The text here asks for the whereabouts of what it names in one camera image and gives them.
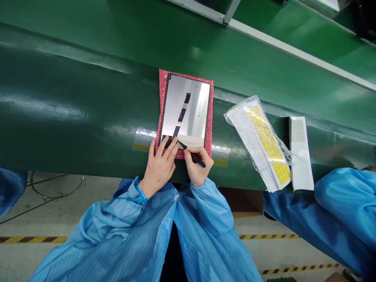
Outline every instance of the green conveyor belt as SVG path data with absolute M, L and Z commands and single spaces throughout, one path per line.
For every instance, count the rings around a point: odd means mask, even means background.
M 131 147 L 157 128 L 158 68 L 214 80 L 213 144 L 231 148 L 218 186 L 265 189 L 223 118 L 255 94 L 286 143 L 286 117 L 306 116 L 316 180 L 375 163 L 376 94 L 271 46 L 159 1 L 13 2 L 0 4 L 0 167 L 142 177 Z M 172 181 L 188 181 L 180 161 Z

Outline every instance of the yellow and black hazard stripe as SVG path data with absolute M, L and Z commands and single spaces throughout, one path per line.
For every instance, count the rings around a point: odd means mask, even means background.
M 293 239 L 300 238 L 297 234 L 253 234 L 239 235 L 242 240 L 252 239 Z M 13 236 L 0 237 L 0 244 L 16 244 L 16 243 L 64 243 L 66 236 Z
M 0 244 L 17 243 L 64 243 L 67 236 L 13 236 L 0 237 Z
M 253 234 L 253 235 L 239 235 L 239 238 L 242 240 L 251 240 L 251 239 L 293 239 L 300 238 L 297 234 Z
M 309 266 L 296 266 L 290 268 L 276 268 L 276 269 L 266 269 L 266 270 L 259 270 L 261 275 L 266 274 L 278 274 L 278 273 L 286 273 L 286 272 L 298 272 L 298 271 L 305 271 L 305 270 L 314 270 L 314 269 L 324 269 L 324 268 L 337 268 L 343 266 L 342 264 L 317 264 L 317 265 L 309 265 Z

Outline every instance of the plastic bag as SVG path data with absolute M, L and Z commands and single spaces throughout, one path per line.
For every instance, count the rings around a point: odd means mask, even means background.
M 258 172 L 275 165 L 294 165 L 300 157 L 287 149 L 268 121 L 257 95 L 249 97 L 224 114 L 235 127 Z

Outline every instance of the hand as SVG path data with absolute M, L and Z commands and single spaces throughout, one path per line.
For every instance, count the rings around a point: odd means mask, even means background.
M 151 198 L 159 189 L 161 189 L 168 180 L 170 180 L 176 166 L 175 156 L 179 149 L 177 138 L 174 137 L 170 146 L 168 146 L 164 155 L 163 149 L 166 146 L 169 137 L 166 136 L 161 145 L 159 146 L 157 153 L 154 156 L 155 140 L 150 144 L 149 160 L 146 167 L 144 179 L 138 184 L 142 192 L 144 192 L 147 198 Z
M 192 161 L 191 153 L 199 153 L 201 156 L 201 160 L 206 165 L 206 167 L 203 168 L 198 163 L 194 163 Z M 206 150 L 203 147 L 188 147 L 186 150 L 184 150 L 184 158 L 187 164 L 189 178 L 191 179 L 193 186 L 199 187 L 202 184 L 204 184 L 205 179 L 207 178 L 209 171 L 214 164 L 214 161 L 209 157 Z

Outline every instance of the black pen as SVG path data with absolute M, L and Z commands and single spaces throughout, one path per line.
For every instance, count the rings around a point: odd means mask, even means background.
M 184 145 L 183 143 L 181 143 L 179 140 L 178 140 L 178 142 L 183 147 L 184 150 L 187 149 L 186 145 Z M 198 162 L 203 168 L 206 167 L 206 165 L 202 162 L 202 160 L 200 160 L 199 157 L 197 157 L 197 155 L 195 153 L 191 153 L 191 156 L 192 156 L 192 159 L 194 159 L 196 162 Z

